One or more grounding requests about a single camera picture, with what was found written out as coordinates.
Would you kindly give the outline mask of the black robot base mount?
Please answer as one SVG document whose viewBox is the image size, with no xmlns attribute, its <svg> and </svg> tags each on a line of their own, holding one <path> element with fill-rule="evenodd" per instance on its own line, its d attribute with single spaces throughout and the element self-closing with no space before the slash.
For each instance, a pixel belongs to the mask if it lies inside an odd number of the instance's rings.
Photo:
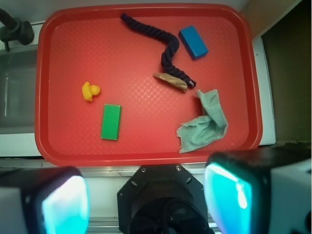
<svg viewBox="0 0 312 234">
<path fill-rule="evenodd" d="M 212 234 L 204 188 L 181 165 L 141 166 L 117 192 L 123 234 Z"/>
</svg>

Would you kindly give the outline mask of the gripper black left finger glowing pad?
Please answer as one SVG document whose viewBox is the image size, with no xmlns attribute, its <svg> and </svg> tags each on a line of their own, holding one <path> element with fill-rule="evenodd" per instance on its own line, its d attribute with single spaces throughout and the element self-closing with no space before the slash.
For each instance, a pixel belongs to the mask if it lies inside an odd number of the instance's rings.
<svg viewBox="0 0 312 234">
<path fill-rule="evenodd" d="M 2 234 L 84 234 L 89 219 L 89 187 L 79 169 L 15 169 L 0 173 Z"/>
</svg>

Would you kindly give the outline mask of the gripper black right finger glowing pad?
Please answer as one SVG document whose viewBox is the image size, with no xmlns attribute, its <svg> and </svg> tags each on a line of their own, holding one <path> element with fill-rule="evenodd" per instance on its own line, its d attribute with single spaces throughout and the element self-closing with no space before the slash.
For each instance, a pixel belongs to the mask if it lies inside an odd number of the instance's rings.
<svg viewBox="0 0 312 234">
<path fill-rule="evenodd" d="M 223 234 L 309 234 L 311 150 L 278 146 L 213 153 L 204 171 L 204 196 Z"/>
</svg>

